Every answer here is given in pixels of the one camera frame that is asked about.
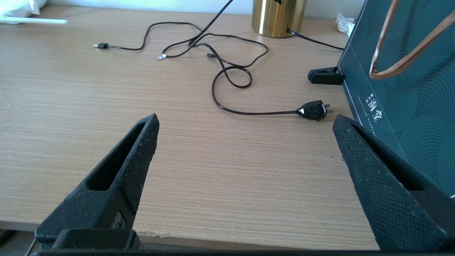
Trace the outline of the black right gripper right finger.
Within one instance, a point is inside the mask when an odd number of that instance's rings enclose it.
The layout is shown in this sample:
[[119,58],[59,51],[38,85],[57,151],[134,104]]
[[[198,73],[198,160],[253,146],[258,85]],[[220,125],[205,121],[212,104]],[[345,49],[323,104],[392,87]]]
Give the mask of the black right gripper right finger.
[[333,132],[382,251],[454,251],[455,203],[359,123]]

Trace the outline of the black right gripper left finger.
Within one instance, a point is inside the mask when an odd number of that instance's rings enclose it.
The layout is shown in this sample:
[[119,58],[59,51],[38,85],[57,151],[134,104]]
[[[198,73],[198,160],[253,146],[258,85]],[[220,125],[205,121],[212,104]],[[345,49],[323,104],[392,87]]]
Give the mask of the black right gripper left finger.
[[139,120],[36,229],[44,249],[67,229],[131,229],[138,212],[160,123]]

